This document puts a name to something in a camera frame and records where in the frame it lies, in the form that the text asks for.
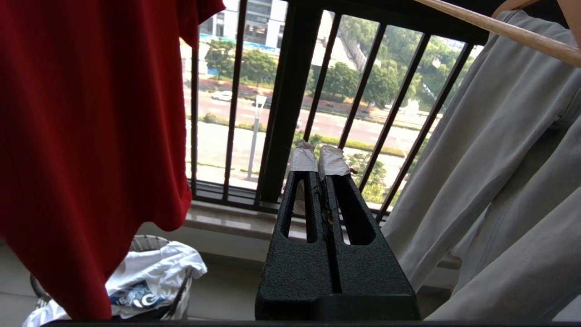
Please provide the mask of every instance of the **clothes hanger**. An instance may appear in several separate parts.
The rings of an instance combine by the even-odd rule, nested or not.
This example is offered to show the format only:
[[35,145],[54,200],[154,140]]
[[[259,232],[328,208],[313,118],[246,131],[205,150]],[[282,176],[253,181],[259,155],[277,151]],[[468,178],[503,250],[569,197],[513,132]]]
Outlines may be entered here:
[[[567,24],[569,24],[569,28],[573,31],[573,35],[577,41],[576,47],[572,47],[571,45],[553,40],[552,38],[538,35],[534,32],[501,22],[492,17],[484,16],[441,0],[414,1],[447,13],[448,15],[454,16],[487,31],[508,37],[520,44],[526,45],[529,48],[533,48],[553,58],[557,58],[572,66],[581,67],[581,50],[579,49],[579,44],[581,44],[581,27],[579,26],[581,20],[580,0],[558,0],[559,6],[567,20]],[[526,5],[530,5],[537,1],[538,0],[505,1],[497,11],[494,12],[493,16],[497,17],[501,11],[523,8]]]

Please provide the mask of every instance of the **red shirt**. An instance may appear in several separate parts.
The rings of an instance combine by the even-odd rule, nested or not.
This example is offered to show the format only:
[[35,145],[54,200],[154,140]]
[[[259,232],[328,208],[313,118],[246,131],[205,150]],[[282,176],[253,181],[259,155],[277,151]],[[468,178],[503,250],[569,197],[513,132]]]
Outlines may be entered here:
[[191,203],[179,36],[221,0],[0,2],[0,235],[73,319],[142,222]]

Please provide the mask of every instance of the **street lamp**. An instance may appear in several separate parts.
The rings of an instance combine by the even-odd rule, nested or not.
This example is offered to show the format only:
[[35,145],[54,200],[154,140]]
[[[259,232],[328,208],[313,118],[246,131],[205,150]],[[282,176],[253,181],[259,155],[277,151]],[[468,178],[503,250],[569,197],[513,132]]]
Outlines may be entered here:
[[266,103],[266,97],[264,95],[257,94],[256,101],[254,102],[254,133],[252,135],[252,146],[250,148],[250,161],[248,162],[248,176],[247,179],[250,180],[252,176],[252,163],[254,162],[254,151],[256,150],[256,137],[258,135],[258,127],[260,126],[260,114],[262,113],[262,108]]

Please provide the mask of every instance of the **building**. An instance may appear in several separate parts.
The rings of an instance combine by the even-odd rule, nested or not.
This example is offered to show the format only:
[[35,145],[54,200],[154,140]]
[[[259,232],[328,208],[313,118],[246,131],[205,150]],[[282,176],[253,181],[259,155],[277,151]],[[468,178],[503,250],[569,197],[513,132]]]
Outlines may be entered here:
[[[224,0],[224,5],[226,10],[200,25],[200,33],[236,38],[239,2]],[[280,48],[287,5],[281,0],[248,0],[244,41]]]

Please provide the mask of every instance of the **floor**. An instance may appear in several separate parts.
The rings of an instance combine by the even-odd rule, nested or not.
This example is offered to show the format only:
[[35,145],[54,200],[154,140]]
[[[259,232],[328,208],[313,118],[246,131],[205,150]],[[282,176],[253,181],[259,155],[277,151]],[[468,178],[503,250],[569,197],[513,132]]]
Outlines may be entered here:
[[[261,264],[202,255],[208,274],[194,281],[188,307],[192,319],[254,320],[254,297]],[[37,298],[28,270],[0,243],[0,327],[21,326]]]

